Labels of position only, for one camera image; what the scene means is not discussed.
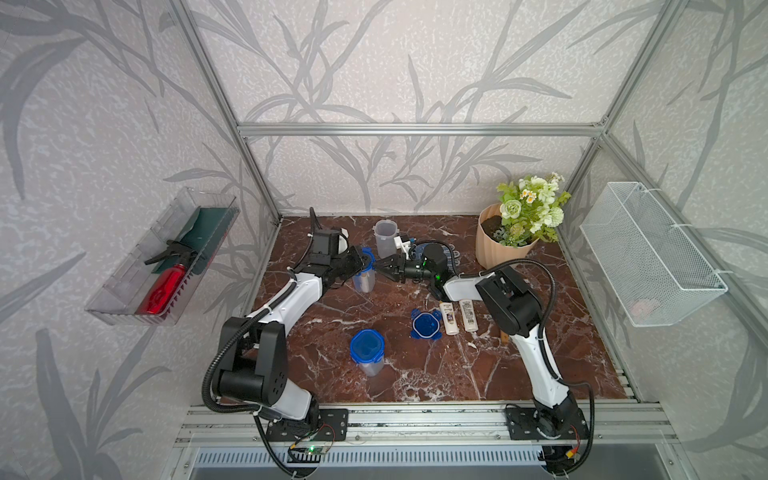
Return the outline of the white shampoo bottle yellow cap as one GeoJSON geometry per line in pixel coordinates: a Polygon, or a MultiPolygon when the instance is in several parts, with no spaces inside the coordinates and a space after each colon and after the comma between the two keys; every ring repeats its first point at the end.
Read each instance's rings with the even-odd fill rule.
{"type": "Polygon", "coordinates": [[[441,302],[439,309],[445,328],[445,333],[449,336],[455,336],[460,333],[460,329],[456,319],[456,312],[453,304],[450,302],[441,302]]]}

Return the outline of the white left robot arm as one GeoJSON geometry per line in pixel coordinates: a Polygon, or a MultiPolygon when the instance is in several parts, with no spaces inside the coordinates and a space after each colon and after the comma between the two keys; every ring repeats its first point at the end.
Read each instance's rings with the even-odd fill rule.
{"type": "Polygon", "coordinates": [[[210,411],[316,421],[313,395],[289,379],[287,337],[309,307],[360,273],[364,262],[344,229],[324,228],[313,209],[309,218],[309,243],[284,287],[257,310],[222,326],[201,385],[210,411]]]}

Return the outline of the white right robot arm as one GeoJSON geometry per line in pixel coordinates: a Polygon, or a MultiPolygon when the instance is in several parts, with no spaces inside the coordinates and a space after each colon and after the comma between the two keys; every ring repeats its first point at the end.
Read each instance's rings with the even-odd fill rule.
{"type": "Polygon", "coordinates": [[[428,242],[420,257],[399,251],[373,262],[384,277],[403,283],[426,281],[430,293],[449,303],[480,301],[499,330],[516,346],[533,392],[533,406],[508,405],[504,409],[513,439],[591,440],[594,436],[595,398],[587,382],[569,382],[560,374],[546,338],[546,325],[554,310],[557,285],[548,268],[535,260],[504,261],[475,275],[457,275],[454,258],[439,242],[428,242]],[[531,265],[550,282],[547,303],[514,267],[531,265]]]}

